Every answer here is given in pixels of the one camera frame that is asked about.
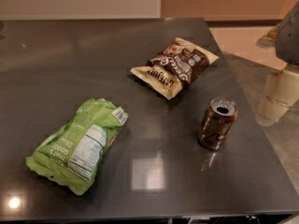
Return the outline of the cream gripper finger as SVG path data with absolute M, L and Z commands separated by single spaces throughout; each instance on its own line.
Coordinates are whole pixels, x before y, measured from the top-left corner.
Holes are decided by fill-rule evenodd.
M 275 124 L 298 100 L 299 66 L 288 63 L 284 69 L 268 76 L 258 106 L 257 123 L 265 127 Z

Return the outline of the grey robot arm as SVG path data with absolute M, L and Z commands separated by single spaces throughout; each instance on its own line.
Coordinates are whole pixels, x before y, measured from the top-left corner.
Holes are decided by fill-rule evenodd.
M 286 63 L 272 72 L 265 83 L 256 115 L 261 126 L 271 126 L 299 100 L 299 2 L 278 25 L 276 56 Z

